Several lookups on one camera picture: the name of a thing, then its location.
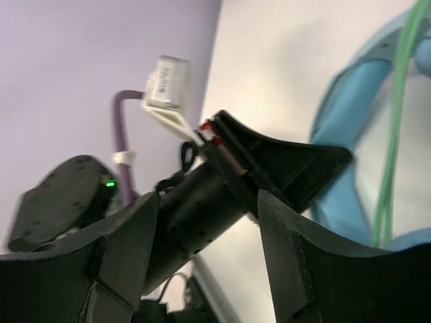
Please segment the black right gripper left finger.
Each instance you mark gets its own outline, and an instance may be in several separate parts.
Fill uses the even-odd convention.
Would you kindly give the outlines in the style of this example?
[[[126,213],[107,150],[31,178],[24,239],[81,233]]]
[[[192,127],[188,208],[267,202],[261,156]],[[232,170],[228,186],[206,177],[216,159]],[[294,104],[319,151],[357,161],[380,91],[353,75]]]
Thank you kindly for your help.
[[[2,322],[130,322],[139,308],[158,196],[34,252],[1,256]]]

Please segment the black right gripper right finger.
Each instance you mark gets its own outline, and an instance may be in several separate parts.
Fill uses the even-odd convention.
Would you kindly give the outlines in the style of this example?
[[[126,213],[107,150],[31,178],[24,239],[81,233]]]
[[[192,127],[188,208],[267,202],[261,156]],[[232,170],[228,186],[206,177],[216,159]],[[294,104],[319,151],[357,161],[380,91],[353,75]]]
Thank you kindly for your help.
[[[258,215],[278,322],[429,322],[430,245],[392,252],[339,236],[266,191]]]

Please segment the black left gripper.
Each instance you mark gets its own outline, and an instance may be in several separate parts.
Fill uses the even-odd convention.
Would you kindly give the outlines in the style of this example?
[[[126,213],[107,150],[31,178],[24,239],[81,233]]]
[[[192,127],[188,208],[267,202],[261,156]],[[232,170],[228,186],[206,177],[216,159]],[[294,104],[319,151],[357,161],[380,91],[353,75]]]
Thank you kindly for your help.
[[[213,126],[248,176],[238,175],[216,148],[206,147],[206,161],[160,196],[143,284],[145,295],[245,213],[256,215],[260,188],[301,213],[353,160],[345,147],[295,143],[259,134],[225,110],[215,114]]]

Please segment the light blue headphones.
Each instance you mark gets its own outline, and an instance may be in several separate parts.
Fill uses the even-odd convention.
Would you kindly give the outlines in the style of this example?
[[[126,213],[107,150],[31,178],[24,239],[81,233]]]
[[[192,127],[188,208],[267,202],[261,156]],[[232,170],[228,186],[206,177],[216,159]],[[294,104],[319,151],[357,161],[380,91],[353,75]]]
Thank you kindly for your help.
[[[354,155],[312,204],[312,218],[353,241],[393,251],[430,242],[430,15],[421,21],[401,79],[396,75],[397,49],[407,18],[402,13],[381,28],[333,79],[310,135],[313,144],[345,147]],[[377,227],[399,87],[404,90],[399,150],[387,192],[392,210]]]

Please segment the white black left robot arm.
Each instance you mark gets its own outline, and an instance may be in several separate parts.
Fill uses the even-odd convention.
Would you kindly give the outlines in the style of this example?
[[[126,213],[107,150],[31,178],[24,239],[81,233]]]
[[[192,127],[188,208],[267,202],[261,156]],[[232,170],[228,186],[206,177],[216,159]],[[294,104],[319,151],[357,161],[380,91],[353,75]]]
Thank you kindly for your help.
[[[85,294],[97,283],[138,301],[245,213],[256,215],[260,190],[303,212],[352,161],[345,147],[271,139],[224,110],[203,129],[215,137],[182,145],[200,166],[184,161],[112,215],[111,173],[88,155],[61,164],[22,196],[1,272],[26,293]]]

